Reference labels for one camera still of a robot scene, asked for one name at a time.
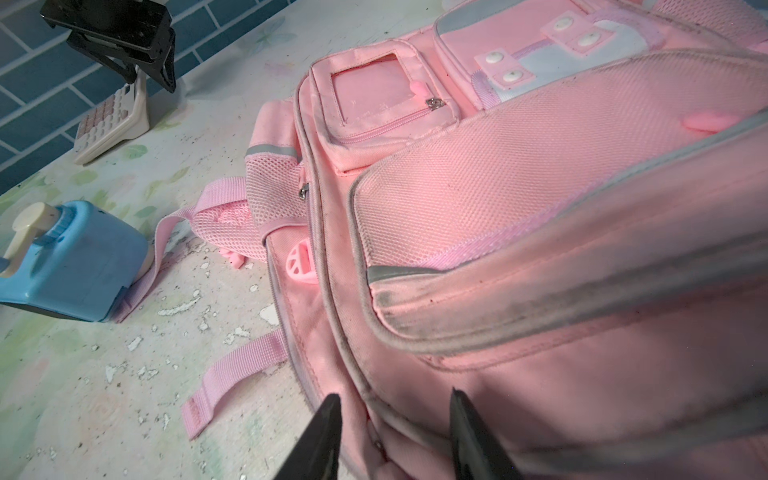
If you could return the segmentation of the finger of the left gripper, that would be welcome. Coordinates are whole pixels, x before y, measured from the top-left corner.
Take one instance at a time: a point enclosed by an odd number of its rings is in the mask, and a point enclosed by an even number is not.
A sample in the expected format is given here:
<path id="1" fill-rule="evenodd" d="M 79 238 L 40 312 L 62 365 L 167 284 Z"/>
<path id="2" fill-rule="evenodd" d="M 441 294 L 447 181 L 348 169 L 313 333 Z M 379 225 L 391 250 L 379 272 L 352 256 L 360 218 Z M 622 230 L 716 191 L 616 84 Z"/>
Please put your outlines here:
<path id="1" fill-rule="evenodd" d="M 67 44 L 92 58 L 152 62 L 174 49 L 171 15 L 154 1 L 47 0 L 40 15 L 69 30 Z"/>
<path id="2" fill-rule="evenodd" d="M 176 90 L 176 34 L 173 29 L 161 32 L 149 50 L 75 31 L 66 43 L 78 53 L 119 74 L 127 84 L 135 83 L 138 72 L 142 71 L 170 93 Z"/>

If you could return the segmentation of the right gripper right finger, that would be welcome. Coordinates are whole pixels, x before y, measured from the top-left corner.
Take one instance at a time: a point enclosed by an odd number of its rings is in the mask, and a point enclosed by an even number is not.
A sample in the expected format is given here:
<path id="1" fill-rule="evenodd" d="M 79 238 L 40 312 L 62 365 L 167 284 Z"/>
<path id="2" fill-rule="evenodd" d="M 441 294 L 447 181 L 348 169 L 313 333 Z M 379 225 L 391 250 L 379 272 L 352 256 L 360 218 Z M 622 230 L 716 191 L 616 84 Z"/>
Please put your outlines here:
<path id="1" fill-rule="evenodd" d="M 462 390 L 452 390 L 449 420 L 452 462 L 457 479 L 524 479 Z"/>

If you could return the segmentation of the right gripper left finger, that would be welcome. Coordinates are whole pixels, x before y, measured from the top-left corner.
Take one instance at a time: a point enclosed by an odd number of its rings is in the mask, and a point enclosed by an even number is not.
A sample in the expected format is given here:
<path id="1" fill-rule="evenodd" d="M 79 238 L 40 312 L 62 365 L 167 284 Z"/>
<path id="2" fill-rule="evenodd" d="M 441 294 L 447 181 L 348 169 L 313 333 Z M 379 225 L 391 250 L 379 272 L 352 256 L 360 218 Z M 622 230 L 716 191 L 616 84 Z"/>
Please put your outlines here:
<path id="1" fill-rule="evenodd" d="M 332 393 L 325 397 L 274 480 L 337 479 L 341 438 L 341 398 Z"/>

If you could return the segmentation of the white pink calculator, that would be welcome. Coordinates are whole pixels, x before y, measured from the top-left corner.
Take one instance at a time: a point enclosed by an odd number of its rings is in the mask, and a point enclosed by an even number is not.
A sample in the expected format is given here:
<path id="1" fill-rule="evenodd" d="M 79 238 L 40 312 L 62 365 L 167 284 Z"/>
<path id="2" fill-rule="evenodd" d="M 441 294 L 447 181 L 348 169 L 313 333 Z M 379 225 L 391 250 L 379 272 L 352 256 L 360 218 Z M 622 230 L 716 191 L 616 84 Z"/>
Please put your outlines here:
<path id="1" fill-rule="evenodd" d="M 126 84 L 91 109 L 78 125 L 73 145 L 76 165 L 87 165 L 123 141 L 133 140 L 150 129 L 147 79 L 139 71 Z"/>

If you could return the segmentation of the pink student backpack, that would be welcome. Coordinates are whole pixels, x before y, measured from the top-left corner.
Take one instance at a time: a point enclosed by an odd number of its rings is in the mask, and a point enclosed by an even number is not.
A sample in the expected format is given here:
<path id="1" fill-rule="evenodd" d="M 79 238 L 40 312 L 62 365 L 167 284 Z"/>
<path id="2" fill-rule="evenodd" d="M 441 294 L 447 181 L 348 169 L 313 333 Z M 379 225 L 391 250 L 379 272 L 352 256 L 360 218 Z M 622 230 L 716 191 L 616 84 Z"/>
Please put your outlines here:
<path id="1" fill-rule="evenodd" d="M 468 1 L 316 61 L 245 167 L 156 229 L 266 263 L 281 322 L 190 437 L 290 360 L 371 479 L 456 478 L 453 389 L 524 478 L 766 477 L 765 7 Z"/>

